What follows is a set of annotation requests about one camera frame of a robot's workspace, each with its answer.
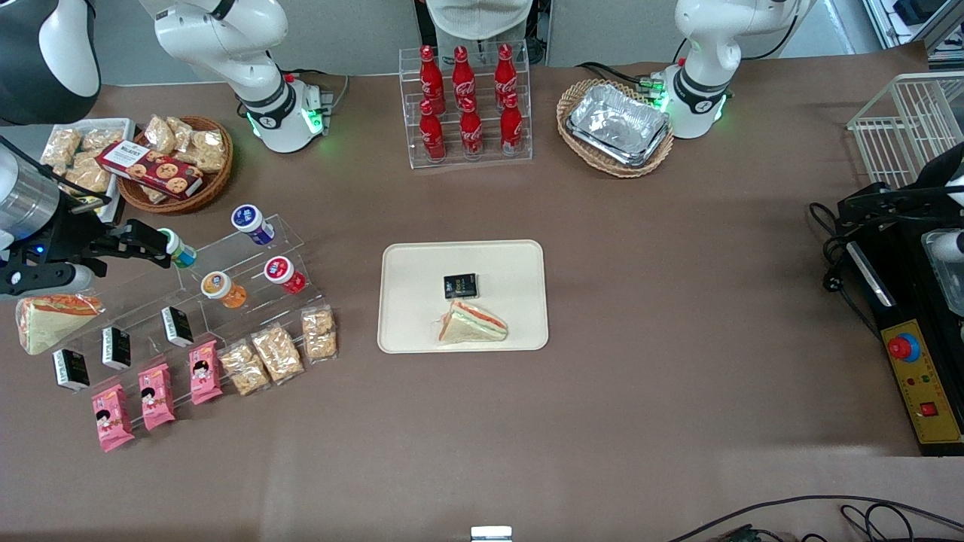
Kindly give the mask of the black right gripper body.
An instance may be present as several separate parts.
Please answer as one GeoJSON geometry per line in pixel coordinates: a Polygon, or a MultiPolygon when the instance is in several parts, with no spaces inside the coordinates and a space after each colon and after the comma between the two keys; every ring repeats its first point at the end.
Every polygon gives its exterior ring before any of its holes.
{"type": "Polygon", "coordinates": [[[70,262],[95,272],[97,260],[87,256],[86,250],[96,238],[96,216],[55,216],[40,230],[11,244],[11,269],[70,262]]]}

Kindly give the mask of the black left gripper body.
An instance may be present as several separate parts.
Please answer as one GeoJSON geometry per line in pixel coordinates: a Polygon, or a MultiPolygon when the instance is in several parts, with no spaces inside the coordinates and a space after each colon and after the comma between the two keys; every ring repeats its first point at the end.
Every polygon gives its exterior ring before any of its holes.
{"type": "Polygon", "coordinates": [[[888,224],[953,226],[953,198],[949,187],[906,187],[887,193],[888,224]]]}

